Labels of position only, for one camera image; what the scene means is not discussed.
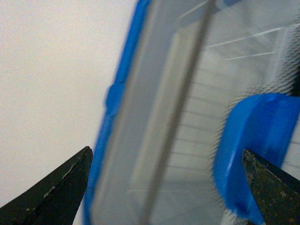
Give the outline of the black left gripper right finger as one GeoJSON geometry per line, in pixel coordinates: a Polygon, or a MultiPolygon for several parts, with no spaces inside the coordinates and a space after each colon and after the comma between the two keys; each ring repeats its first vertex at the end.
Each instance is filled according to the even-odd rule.
{"type": "Polygon", "coordinates": [[[300,181],[250,150],[242,164],[255,203],[267,225],[300,223],[300,181]]]}

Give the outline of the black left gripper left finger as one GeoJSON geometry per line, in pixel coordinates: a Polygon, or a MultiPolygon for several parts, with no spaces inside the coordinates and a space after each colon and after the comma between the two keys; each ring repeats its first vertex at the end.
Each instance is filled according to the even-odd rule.
{"type": "Polygon", "coordinates": [[[93,160],[84,147],[27,191],[2,206],[2,225],[71,225],[83,199],[93,160]]]}

